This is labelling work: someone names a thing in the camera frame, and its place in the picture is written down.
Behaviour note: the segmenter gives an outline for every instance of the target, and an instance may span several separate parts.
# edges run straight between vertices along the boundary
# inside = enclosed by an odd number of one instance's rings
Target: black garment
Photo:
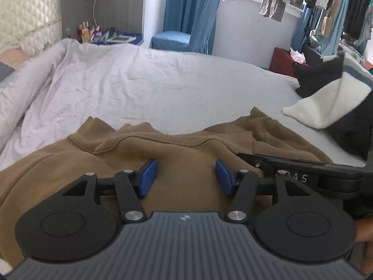
[[[343,57],[315,66],[300,66],[293,69],[300,87],[296,93],[309,97],[330,82],[342,76]],[[350,154],[367,159],[370,148],[370,124],[373,121],[373,92],[347,115],[327,127],[328,133],[341,148]]]
[[[343,31],[357,40],[364,25],[370,0],[349,0]]]

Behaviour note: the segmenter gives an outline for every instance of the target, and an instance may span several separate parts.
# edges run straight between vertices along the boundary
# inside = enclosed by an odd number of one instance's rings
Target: blue chair cover
[[[161,50],[208,53],[208,40],[218,12],[220,0],[201,0],[197,5],[191,34],[165,31],[152,38],[152,47]]]

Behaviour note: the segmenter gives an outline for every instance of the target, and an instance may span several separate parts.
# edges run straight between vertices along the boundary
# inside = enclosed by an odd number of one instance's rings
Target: wrinkled sheet
[[[251,64],[65,39],[14,74],[0,94],[0,169],[66,138],[89,116],[115,129],[149,122],[163,133],[183,134],[249,115],[254,106],[336,163],[364,165],[325,131],[281,114],[300,99],[296,79]]]

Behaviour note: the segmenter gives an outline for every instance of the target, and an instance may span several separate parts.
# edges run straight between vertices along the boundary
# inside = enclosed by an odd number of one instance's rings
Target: beige garment
[[[148,123],[118,131],[89,118],[68,138],[46,146],[0,172],[0,257],[16,266],[22,253],[14,227],[26,211],[87,172],[112,177],[157,159],[158,176],[142,200],[152,211],[225,212],[225,197],[214,174],[218,158],[235,169],[250,169],[237,153],[266,154],[310,161],[331,160],[278,121],[253,109],[248,117],[190,135],[165,135]]]
[[[341,0],[333,0],[332,6],[329,8],[324,21],[323,26],[321,28],[321,34],[327,38],[330,35],[332,24],[334,22],[334,19],[338,13],[339,6],[341,4]]]

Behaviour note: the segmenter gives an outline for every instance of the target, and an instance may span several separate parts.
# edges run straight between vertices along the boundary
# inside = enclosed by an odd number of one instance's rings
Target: quilted headboard
[[[60,0],[0,0],[0,49],[19,42],[33,57],[61,37]]]

